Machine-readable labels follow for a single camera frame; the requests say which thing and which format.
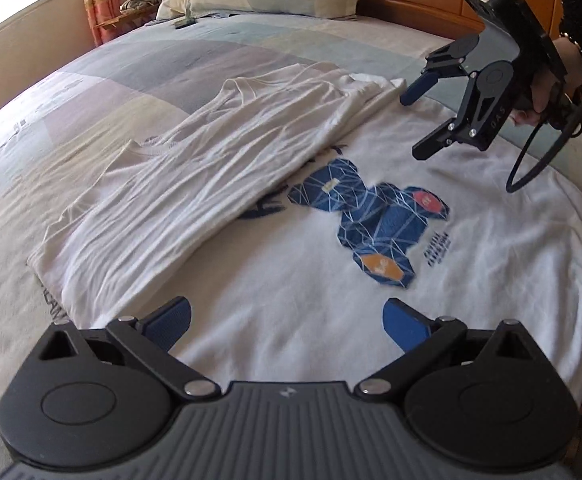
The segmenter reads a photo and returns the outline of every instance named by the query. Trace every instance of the screw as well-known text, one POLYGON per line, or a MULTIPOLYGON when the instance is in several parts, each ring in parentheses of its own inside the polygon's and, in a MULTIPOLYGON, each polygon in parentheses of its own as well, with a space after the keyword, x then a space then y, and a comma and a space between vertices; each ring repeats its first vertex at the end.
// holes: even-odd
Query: screw
POLYGON ((184 393, 191 397, 207 397, 215 393, 216 387, 209 379, 196 379, 184 385, 184 393))
POLYGON ((382 395, 391 391, 391 383, 384 379, 366 379, 360 383, 360 390, 367 395, 382 395))

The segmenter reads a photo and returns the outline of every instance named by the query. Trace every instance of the person's hand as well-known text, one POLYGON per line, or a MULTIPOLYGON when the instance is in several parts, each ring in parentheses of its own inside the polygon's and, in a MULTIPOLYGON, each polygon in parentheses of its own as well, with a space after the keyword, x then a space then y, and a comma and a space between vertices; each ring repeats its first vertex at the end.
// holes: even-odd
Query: person's hand
MULTIPOLYGON (((580 50, 567 38, 558 38, 553 41, 555 48, 562 58, 562 62, 567 69, 567 76, 564 81, 564 93, 573 97, 575 90, 582 84, 582 56, 580 50)), ((544 65, 536 72, 531 85, 533 95, 533 110, 513 110, 511 119, 520 126, 521 124, 537 125, 540 122, 540 115, 549 103, 551 89, 558 79, 544 65)))

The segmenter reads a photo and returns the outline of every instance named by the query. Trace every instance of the cable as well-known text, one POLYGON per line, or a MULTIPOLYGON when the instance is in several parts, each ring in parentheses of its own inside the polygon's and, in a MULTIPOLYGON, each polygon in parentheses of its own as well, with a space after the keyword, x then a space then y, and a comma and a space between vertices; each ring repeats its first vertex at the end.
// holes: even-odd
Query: cable
POLYGON ((544 156, 537 162, 535 166, 533 166, 529 170, 529 172, 525 176, 523 176, 522 178, 520 178, 520 180, 513 184, 513 179, 516 176, 520 164, 522 163, 522 158, 524 157, 527 150, 529 149, 529 146, 531 145, 533 137, 535 137, 539 129, 544 125, 544 122, 540 122, 540 124, 538 124, 535 127, 533 133, 529 136, 528 140, 526 141, 526 144, 522 148, 522 152, 520 153, 520 156, 517 158, 516 163, 514 164, 513 169, 511 170, 511 173, 508 176, 508 180, 506 181, 506 190, 509 193, 514 193, 522 189, 524 186, 526 186, 526 184, 528 184, 536 176, 538 176, 542 172, 542 170, 546 168, 549 165, 549 163, 555 158, 559 151, 566 145, 568 140, 575 132, 575 129, 578 127, 578 124, 580 123, 582 123, 582 102, 580 103, 580 106, 578 106, 578 108, 573 112, 573 115, 571 115, 571 117, 568 119, 567 125, 564 126, 564 129, 562 130, 560 136, 549 148, 549 150, 544 154, 544 156))

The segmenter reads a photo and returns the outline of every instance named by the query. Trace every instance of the beige wall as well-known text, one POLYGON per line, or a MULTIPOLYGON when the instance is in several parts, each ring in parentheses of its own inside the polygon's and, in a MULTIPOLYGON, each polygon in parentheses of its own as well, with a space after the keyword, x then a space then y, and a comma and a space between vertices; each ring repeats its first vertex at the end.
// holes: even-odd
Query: beige wall
POLYGON ((50 0, 15 20, 0 30, 0 108, 92 48, 83 0, 50 0))

